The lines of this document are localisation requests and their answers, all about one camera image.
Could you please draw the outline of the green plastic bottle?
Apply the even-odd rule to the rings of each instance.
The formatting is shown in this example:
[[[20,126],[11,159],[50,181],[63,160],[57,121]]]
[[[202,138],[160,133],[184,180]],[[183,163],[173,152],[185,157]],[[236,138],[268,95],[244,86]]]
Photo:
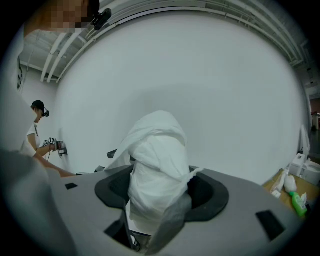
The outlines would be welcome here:
[[[296,210],[298,216],[304,216],[308,209],[299,194],[295,191],[291,191],[289,195],[291,196],[292,205]]]

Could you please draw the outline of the black wall roll holder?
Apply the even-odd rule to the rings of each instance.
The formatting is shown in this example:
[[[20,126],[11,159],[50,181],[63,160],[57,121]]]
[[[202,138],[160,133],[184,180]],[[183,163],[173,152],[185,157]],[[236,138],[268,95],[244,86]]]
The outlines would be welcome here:
[[[112,150],[112,151],[109,151],[109,152],[107,153],[107,157],[108,157],[109,159],[113,159],[116,152],[117,152],[117,149]],[[133,158],[132,156],[130,156],[130,161],[131,161],[131,162],[135,162],[136,159]]]

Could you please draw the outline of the another person's forearm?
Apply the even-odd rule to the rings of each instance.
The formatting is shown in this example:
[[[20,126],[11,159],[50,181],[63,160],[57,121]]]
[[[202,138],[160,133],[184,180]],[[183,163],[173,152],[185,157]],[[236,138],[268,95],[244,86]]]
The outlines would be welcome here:
[[[46,154],[48,154],[51,151],[55,150],[55,146],[53,144],[48,144],[46,146],[39,147],[36,152],[39,154],[41,157],[44,157]]]

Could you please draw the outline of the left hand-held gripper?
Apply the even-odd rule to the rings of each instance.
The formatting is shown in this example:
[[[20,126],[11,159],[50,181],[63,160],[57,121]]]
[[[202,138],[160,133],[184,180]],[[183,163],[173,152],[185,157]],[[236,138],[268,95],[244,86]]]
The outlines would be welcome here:
[[[95,169],[94,173],[102,172],[102,171],[104,171],[104,170],[105,170],[105,167],[99,165],[99,166]],[[87,174],[88,174],[87,172],[77,172],[75,175],[76,175],[76,176],[82,176],[82,175],[87,175]]]

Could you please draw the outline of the person's left forearm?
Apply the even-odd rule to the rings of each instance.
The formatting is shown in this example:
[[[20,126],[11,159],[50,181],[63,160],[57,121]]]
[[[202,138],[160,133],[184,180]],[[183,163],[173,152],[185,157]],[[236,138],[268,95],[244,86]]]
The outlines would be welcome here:
[[[75,176],[75,174],[73,174],[71,172],[68,172],[66,170],[63,170],[63,169],[57,167],[56,165],[48,162],[43,157],[41,157],[37,152],[35,153],[33,158],[38,160],[45,168],[57,171],[61,178],[67,178],[67,177],[74,177]]]

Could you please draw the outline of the person's white shirt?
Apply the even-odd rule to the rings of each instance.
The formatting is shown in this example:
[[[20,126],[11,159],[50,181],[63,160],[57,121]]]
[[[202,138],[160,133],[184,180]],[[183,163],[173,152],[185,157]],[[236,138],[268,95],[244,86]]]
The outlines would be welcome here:
[[[26,239],[41,249],[35,256],[76,256],[74,242],[58,212],[50,185],[49,171],[55,170],[20,153],[36,119],[35,112],[18,91],[24,37],[21,27],[0,64],[0,195]]]

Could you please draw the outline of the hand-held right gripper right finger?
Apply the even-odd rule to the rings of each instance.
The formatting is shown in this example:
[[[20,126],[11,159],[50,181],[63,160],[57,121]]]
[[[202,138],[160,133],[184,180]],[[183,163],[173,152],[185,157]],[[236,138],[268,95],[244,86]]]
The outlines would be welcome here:
[[[164,213],[149,256],[271,256],[303,222],[262,186],[205,169]]]

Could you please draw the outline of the white crumpled bag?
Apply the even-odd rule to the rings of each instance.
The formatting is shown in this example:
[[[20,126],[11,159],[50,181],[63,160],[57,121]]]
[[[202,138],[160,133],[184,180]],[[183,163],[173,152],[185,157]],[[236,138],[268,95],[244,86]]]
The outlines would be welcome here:
[[[284,189],[289,194],[297,191],[296,181],[293,175],[287,175],[284,179]]]

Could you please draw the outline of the brown cardboard box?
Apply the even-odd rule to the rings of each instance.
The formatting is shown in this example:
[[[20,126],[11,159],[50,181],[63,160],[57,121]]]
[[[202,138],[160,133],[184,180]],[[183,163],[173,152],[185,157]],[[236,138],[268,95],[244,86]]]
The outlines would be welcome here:
[[[268,180],[267,182],[265,182],[262,186],[264,187],[265,190],[267,190],[270,194],[270,190],[273,186],[273,184],[276,182],[276,180],[278,179],[280,173],[282,172],[283,168],[281,168],[270,180]],[[306,193],[307,194],[307,200],[306,200],[306,208],[307,208],[307,212],[304,216],[301,216],[301,218],[305,219],[308,218],[309,215],[312,212],[312,209],[314,207],[314,204],[317,202],[317,198],[320,195],[320,188],[303,180],[300,177],[294,176],[295,182],[296,182],[296,186],[297,186],[297,190],[296,193],[298,193],[298,195],[301,197],[302,194]],[[285,206],[287,206],[289,209],[291,209],[292,211],[294,211],[296,214],[296,210],[293,207],[292,204],[292,197],[290,196],[289,193],[286,192],[285,187],[283,187],[282,191],[280,192],[281,196],[280,198],[278,198]]]

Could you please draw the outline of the white toilet paper roll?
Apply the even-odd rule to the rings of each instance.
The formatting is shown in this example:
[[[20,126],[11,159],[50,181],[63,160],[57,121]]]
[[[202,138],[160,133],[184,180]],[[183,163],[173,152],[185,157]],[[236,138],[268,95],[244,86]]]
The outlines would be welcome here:
[[[135,159],[128,189],[135,230],[154,235],[165,211],[188,190],[196,175],[188,165],[187,137],[175,119],[158,110],[138,120],[118,146],[107,170]]]

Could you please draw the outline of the beige wrapped package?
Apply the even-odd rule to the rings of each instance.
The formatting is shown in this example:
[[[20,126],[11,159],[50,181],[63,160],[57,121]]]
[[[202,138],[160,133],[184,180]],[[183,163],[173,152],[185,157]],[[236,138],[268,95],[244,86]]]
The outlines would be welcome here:
[[[270,192],[273,193],[274,191],[278,191],[279,193],[282,191],[285,183],[285,179],[289,174],[289,169],[283,169],[282,172],[279,174],[279,177],[275,181],[275,183],[272,185]]]

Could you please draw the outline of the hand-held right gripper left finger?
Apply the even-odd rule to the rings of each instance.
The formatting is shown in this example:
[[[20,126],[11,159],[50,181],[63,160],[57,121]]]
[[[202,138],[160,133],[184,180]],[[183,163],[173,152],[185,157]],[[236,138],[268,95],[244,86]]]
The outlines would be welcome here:
[[[140,256],[126,216],[132,170],[125,165],[64,178],[49,171],[52,196],[76,256]]]

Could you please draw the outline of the white square box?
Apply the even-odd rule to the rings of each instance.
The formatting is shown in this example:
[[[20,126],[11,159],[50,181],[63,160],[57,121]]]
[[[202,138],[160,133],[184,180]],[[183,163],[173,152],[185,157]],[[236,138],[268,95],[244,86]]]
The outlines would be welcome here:
[[[298,153],[289,164],[289,173],[315,186],[320,186],[320,164]]]

